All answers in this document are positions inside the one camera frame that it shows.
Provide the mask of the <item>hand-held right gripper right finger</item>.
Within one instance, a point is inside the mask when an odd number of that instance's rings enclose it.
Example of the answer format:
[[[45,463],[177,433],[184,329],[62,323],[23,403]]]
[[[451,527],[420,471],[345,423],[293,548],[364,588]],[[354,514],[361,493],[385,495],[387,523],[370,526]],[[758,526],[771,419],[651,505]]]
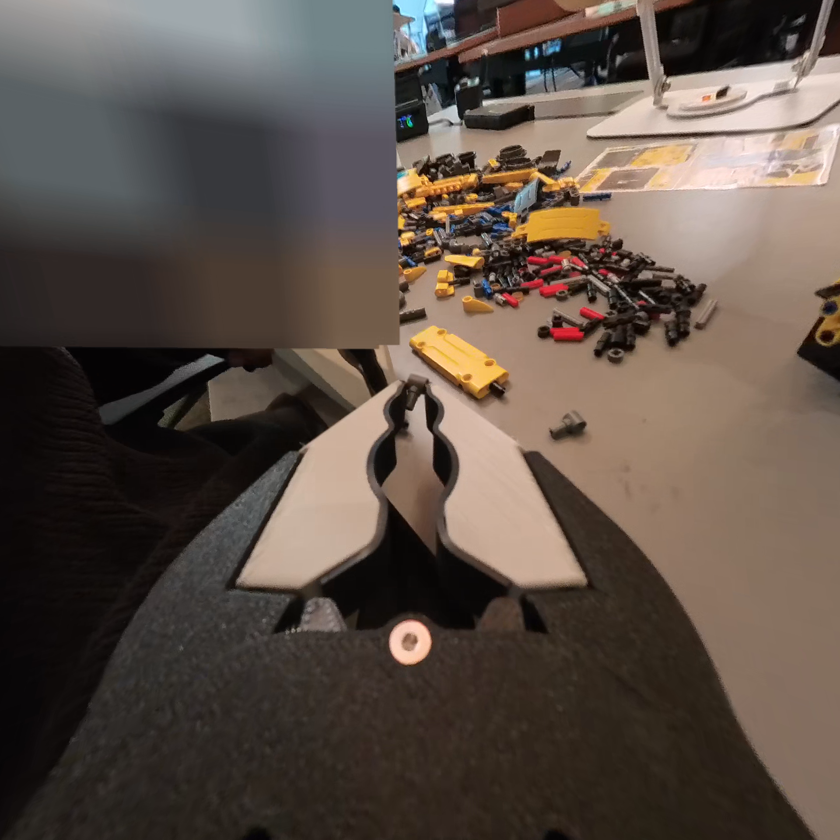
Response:
[[[457,592],[552,592],[586,575],[520,445],[453,393],[418,407],[418,515]]]

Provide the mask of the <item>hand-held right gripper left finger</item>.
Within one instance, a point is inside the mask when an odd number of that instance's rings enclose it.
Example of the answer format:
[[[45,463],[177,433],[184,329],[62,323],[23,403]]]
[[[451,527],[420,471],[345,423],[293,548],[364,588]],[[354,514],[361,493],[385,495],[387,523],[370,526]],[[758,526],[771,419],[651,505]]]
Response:
[[[375,447],[393,442],[395,381],[312,440],[236,580],[240,589],[303,592],[373,553],[387,519]]]

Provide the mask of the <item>small grey toy pin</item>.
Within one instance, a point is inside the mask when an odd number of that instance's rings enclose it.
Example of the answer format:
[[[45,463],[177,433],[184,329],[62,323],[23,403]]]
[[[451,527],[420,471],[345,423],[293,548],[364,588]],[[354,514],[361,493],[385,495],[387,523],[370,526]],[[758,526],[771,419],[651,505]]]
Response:
[[[425,402],[429,387],[428,378],[419,374],[411,374],[404,382],[402,388],[403,415],[401,430],[405,431],[409,426],[411,412],[420,402]]]

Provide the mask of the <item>yellow rectangular toy panel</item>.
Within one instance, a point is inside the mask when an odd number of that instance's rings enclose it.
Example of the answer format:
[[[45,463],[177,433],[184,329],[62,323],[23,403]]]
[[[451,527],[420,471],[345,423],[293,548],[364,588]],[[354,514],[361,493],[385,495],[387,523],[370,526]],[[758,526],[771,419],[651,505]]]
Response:
[[[480,400],[506,395],[509,372],[446,329],[428,327],[412,336],[409,345],[422,361],[469,396]]]

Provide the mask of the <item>pile of toy building pieces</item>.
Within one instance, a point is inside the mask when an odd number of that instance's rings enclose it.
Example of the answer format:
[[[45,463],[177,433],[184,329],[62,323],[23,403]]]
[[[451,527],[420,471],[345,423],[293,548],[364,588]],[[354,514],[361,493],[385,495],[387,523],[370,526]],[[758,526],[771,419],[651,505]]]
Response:
[[[707,284],[626,247],[596,207],[611,193],[582,194],[559,150],[531,156],[519,144],[478,164],[473,151],[397,164],[400,323],[410,286],[437,269],[434,298],[485,299],[518,309],[529,297],[560,304],[537,328],[543,341],[580,343],[618,364],[663,323],[668,347],[696,331]]]

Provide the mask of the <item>black and yellow toy assembly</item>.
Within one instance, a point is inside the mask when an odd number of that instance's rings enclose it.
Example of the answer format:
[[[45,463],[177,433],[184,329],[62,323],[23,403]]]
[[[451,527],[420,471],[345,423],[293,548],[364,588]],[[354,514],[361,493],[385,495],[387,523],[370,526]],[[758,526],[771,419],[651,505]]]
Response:
[[[796,355],[839,382],[839,279],[817,289],[818,316]]]

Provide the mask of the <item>flat black box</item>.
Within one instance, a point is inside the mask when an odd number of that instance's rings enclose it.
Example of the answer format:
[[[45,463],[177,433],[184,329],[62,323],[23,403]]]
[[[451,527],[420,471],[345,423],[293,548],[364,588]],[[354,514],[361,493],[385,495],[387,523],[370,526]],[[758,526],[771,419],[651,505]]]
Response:
[[[469,130],[504,131],[532,122],[534,117],[532,104],[496,102],[466,110],[461,122]]]

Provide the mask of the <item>black device with display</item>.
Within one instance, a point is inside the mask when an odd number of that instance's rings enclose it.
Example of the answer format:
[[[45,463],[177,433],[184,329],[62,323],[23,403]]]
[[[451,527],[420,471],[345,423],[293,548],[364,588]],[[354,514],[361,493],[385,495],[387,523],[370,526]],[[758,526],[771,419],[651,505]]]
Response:
[[[395,138],[398,143],[427,135],[427,106],[423,99],[398,102],[395,106]]]

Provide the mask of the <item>printed instruction booklet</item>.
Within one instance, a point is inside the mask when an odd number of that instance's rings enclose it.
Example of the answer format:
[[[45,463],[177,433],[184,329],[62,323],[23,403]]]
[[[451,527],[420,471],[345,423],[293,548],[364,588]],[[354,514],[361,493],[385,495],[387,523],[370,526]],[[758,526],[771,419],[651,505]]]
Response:
[[[602,152],[575,177],[582,194],[821,186],[838,146],[819,129],[630,143]]]

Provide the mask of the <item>white monitor stand base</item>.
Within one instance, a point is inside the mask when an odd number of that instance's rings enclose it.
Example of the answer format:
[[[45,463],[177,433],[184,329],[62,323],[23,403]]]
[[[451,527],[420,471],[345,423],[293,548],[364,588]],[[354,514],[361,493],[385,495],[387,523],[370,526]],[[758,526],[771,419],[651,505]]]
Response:
[[[814,123],[839,103],[839,74],[812,77],[833,1],[823,1],[808,49],[786,77],[672,91],[658,46],[654,3],[636,3],[652,94],[587,130],[591,140],[676,138],[727,133],[769,133]]]

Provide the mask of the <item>wooden desk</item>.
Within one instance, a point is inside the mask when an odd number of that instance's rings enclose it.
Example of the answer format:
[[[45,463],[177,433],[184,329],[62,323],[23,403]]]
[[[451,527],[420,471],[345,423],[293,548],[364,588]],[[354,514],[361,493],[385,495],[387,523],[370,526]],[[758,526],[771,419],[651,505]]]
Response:
[[[455,12],[487,14],[488,26],[474,34],[457,35],[446,47],[401,59],[395,76],[452,57],[461,64],[553,39],[611,27],[637,17],[637,2],[456,2]]]

